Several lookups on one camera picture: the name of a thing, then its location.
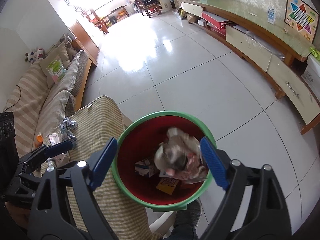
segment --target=drawer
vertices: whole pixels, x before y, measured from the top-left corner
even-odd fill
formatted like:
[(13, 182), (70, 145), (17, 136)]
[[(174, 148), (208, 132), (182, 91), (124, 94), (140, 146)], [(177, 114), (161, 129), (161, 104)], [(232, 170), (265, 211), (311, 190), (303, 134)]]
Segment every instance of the drawer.
[(264, 72), (267, 71), (272, 54), (270, 51), (229, 25), (226, 26), (226, 40), (252, 59)]
[(202, 18), (203, 8), (201, 6), (197, 6), (197, 5), (185, 3), (185, 2), (183, 2), (182, 5), (183, 5), (183, 9), (186, 12), (192, 13)]
[(320, 113), (320, 107), (309, 89), (302, 80), (275, 55), (271, 57), (267, 73), (287, 94), (306, 124), (310, 123)]

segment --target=green bin rim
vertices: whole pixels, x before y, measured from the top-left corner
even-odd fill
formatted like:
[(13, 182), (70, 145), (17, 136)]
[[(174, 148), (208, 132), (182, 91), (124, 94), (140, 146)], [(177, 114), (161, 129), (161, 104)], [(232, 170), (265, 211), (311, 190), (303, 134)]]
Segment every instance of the green bin rim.
[[(127, 137), (127, 135), (134, 129), (136, 128), (138, 125), (142, 124), (143, 122), (150, 120), (152, 118), (155, 117), (159, 117), (159, 116), (179, 116), (182, 118), (185, 118), (191, 122), (193, 122), (195, 125), (197, 125), (201, 131), (204, 133), (205, 136), (207, 136), (207, 138), (209, 138), (209, 140), (213, 143), (213, 145), (215, 147), (216, 143), (214, 140), (214, 137), (212, 135), (212, 133), (210, 132), (210, 130), (207, 128), (207, 126), (201, 122), (198, 118), (187, 114), (187, 113), (183, 113), (183, 112), (178, 112), (178, 111), (160, 111), (160, 112), (156, 112), (156, 113), (152, 113), (152, 114), (148, 114), (140, 119), (138, 119), (137, 121), (135, 121), (134, 123), (132, 123), (127, 129), (124, 130), (124, 132), (120, 135), (120, 137), (118, 138), (118, 149), (121, 146), (123, 140)], [(148, 208), (152, 208), (155, 211), (175, 211), (175, 210), (183, 210), (187, 208), (187, 204), (191, 203), (192, 201), (194, 201), (195, 199), (197, 199), (210, 185), (211, 181), (212, 181), (212, 174), (209, 170), (208, 175), (207, 175), (207, 179), (203, 182), (203, 184), (201, 185), (201, 187), (189, 198), (178, 202), (178, 203), (174, 203), (174, 204), (169, 204), (169, 205), (156, 205), (156, 204), (151, 204), (151, 203), (147, 203), (139, 198), (137, 198), (135, 195), (133, 195), (123, 184), (119, 173), (118, 173), (118, 166), (117, 166), (117, 158), (118, 158), (118, 153), (116, 154), (113, 162), (112, 162), (112, 174), (115, 178), (115, 181), (118, 185), (118, 187), (121, 189), (121, 191), (129, 198), (131, 198), (132, 200), (136, 201), (137, 203), (148, 207)]]

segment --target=cable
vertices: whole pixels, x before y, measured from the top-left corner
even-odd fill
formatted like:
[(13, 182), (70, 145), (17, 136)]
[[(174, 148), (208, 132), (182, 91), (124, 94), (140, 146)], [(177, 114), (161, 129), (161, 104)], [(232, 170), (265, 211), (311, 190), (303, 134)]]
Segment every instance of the cable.
[(20, 98), (21, 98), (21, 88), (19, 87), (19, 85), (16, 85), (16, 86), (17, 86), (17, 87), (19, 88), (19, 90), (20, 90), (20, 97), (19, 97), (18, 101), (17, 101), (16, 103), (14, 103), (14, 105), (9, 106), (7, 109), (4, 110), (4, 112), (7, 111), (10, 107), (15, 106), (15, 105), (19, 102), (19, 100), (20, 100)]

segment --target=drawer handle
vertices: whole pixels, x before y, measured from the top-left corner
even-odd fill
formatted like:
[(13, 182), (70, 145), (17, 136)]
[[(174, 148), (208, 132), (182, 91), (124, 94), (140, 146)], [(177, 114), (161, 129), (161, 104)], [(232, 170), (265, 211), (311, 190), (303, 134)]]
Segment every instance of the drawer handle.
[(299, 94), (297, 94), (294, 90), (293, 90), (293, 88), (292, 88), (292, 86), (290, 85), (290, 83), (289, 82), (285, 82), (286, 84), (287, 84), (287, 86), (291, 89), (291, 91), (296, 95), (296, 97), (297, 98), (299, 98)]

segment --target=orange bottle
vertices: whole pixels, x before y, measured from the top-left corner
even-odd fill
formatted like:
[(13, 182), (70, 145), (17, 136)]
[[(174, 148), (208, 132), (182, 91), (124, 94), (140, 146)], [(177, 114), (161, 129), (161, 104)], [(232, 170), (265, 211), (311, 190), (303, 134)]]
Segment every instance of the orange bottle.
[(39, 133), (36, 137), (35, 147), (38, 148), (38, 147), (42, 146), (42, 144), (43, 144), (43, 137), (42, 137), (41, 133)]

